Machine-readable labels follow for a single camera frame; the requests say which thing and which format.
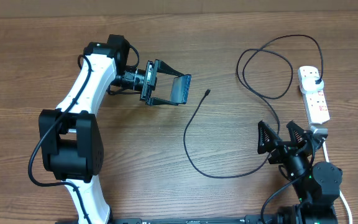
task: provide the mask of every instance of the white power strip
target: white power strip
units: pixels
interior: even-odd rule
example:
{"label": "white power strip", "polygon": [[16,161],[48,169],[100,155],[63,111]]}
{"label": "white power strip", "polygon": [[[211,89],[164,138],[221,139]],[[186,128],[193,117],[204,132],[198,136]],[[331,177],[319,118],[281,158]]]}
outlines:
{"label": "white power strip", "polygon": [[[323,124],[329,121],[327,102],[323,92],[324,83],[321,82],[320,84],[316,84],[314,82],[317,78],[319,78],[318,69],[312,66],[302,66],[298,69],[298,78],[309,125],[312,126],[314,124]],[[323,151],[326,162],[329,162],[328,151],[325,142],[323,143]],[[347,216],[349,217],[349,224],[353,224],[351,208],[347,204],[342,191],[339,191],[339,195],[346,207]]]}

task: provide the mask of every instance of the wall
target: wall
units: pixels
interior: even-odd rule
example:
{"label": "wall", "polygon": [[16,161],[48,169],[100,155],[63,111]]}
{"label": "wall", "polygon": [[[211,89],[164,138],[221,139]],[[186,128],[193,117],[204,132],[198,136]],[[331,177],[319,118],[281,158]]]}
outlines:
{"label": "wall", "polygon": [[0,18],[338,10],[358,0],[0,0]]}

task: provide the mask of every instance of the wood grain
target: wood grain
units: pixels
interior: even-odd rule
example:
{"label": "wood grain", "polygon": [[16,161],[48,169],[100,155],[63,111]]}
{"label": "wood grain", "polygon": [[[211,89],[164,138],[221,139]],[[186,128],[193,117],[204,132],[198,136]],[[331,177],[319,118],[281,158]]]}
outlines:
{"label": "wood grain", "polygon": [[[248,177],[208,179],[197,173],[183,150],[182,135],[207,88],[187,134],[196,165],[214,175],[246,172],[264,159],[258,155],[257,123],[276,128],[267,106],[245,90],[234,71],[241,52],[286,34],[308,34],[324,54],[330,159],[344,171],[341,189],[358,223],[358,12],[203,14],[185,16],[67,17],[0,20],[0,223],[53,223],[76,218],[63,187],[40,188],[27,176],[27,163],[39,140],[37,119],[54,108],[78,75],[76,57],[90,41],[121,34],[140,52],[140,67],[162,59],[193,74],[187,105],[145,106],[138,96],[106,96],[98,114],[105,155],[101,185],[114,216],[142,218],[241,217],[259,213],[265,199],[285,184],[277,166],[266,165]],[[270,50],[294,68],[319,67],[308,39],[283,39]],[[135,62],[134,54],[130,62]],[[247,68],[250,84],[279,95],[290,72],[281,59],[260,54]],[[168,96],[172,81],[159,77],[156,96]],[[290,91],[271,101],[283,126],[306,126],[305,109],[294,78]],[[288,139],[282,130],[284,139]],[[319,151],[317,161],[323,160]],[[41,156],[34,174],[54,181]],[[294,191],[275,199],[267,212],[296,203]],[[342,203],[336,202],[341,223]]]}

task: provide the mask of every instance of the power outlet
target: power outlet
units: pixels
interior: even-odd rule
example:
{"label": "power outlet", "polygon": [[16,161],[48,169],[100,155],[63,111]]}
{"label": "power outlet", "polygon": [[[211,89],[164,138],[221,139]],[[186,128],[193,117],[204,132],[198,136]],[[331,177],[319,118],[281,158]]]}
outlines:
{"label": "power outlet", "polygon": [[305,103],[305,110],[309,123],[323,124],[329,121],[330,117],[321,84],[308,83],[308,86],[302,85],[302,83],[305,84],[306,79],[314,79],[316,77],[319,77],[319,73],[318,69],[315,67],[302,66],[298,69],[300,89],[301,91],[304,90],[302,91],[303,102]]}

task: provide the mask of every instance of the table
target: table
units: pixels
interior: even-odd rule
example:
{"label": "table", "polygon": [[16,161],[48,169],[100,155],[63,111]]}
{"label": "table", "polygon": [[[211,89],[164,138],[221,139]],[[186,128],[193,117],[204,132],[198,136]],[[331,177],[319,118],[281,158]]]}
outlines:
{"label": "table", "polygon": [[[341,189],[358,223],[358,11],[96,16],[0,19],[0,223],[54,223],[77,214],[64,187],[41,188],[27,176],[30,154],[39,140],[38,115],[63,100],[79,69],[78,54],[89,42],[121,34],[140,52],[140,68],[161,59],[193,74],[188,103],[149,107],[139,96],[106,96],[98,113],[104,144],[100,173],[103,194],[116,218],[241,217],[259,213],[264,201],[286,183],[277,166],[238,179],[209,179],[197,173],[183,150],[183,131],[207,88],[187,134],[196,165],[214,175],[239,174],[257,167],[257,123],[277,127],[258,97],[234,75],[248,48],[287,34],[307,34],[324,55],[326,123],[330,160],[344,171]],[[294,68],[320,67],[312,41],[294,37],[268,49],[286,56]],[[135,62],[130,53],[128,63]],[[247,68],[250,84],[268,95],[281,93],[290,78],[280,58],[259,54]],[[155,96],[168,98],[172,79],[161,75]],[[283,124],[307,127],[295,78],[290,91],[270,100]],[[281,136],[288,139],[283,125]],[[317,161],[323,160],[318,151]],[[55,181],[41,155],[34,175]],[[292,189],[269,204],[268,212],[297,203]],[[346,211],[338,199],[338,219]]]}

